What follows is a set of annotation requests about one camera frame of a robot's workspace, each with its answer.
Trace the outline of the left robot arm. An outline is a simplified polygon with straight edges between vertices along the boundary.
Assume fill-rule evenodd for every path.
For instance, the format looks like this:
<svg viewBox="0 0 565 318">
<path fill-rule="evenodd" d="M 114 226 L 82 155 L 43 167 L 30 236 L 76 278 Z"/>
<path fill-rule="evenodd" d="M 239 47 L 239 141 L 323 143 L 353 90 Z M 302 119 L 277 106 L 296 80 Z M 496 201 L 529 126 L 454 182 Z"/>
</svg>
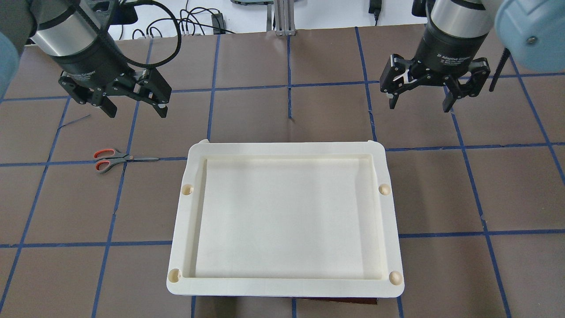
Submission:
<svg viewBox="0 0 565 318">
<path fill-rule="evenodd" d="M 37 45 L 60 68 L 59 85 L 77 103 L 89 103 L 108 117 L 117 107 L 112 96 L 151 105 L 167 117 L 172 88 L 158 67 L 173 60 L 181 48 L 157 63 L 141 63 L 118 48 L 109 27 L 137 22 L 136 7 L 162 9 L 180 32 L 172 11 L 155 0 L 3 0 L 1 2 L 1 96 L 14 80 L 27 42 Z"/>
</svg>

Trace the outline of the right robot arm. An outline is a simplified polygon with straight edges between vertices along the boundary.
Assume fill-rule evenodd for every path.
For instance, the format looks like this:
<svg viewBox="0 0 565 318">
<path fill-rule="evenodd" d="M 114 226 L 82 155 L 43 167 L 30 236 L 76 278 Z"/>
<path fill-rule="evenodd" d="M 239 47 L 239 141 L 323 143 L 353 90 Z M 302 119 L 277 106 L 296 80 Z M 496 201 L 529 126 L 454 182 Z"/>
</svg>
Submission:
<svg viewBox="0 0 565 318">
<path fill-rule="evenodd" d="M 476 97 L 491 70 L 476 57 L 491 30 L 503 45 L 489 91 L 493 91 L 510 57 L 537 72 L 564 69 L 562 0 L 415 0 L 412 14 L 426 18 L 415 56 L 392 54 L 380 76 L 380 91 L 390 109 L 399 96 L 419 86 L 445 87 L 442 107 L 449 112 L 458 99 Z"/>
</svg>

